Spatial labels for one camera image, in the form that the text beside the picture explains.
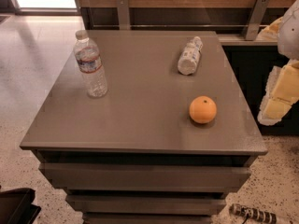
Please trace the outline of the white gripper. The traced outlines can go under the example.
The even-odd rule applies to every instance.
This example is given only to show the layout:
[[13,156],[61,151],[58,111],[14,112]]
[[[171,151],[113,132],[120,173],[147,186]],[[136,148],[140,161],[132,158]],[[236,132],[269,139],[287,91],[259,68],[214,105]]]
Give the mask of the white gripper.
[[257,119],[262,125],[272,126],[299,101],[299,0],[282,18],[263,28],[257,39],[278,39],[278,52],[292,59],[283,67],[274,66],[267,79]]

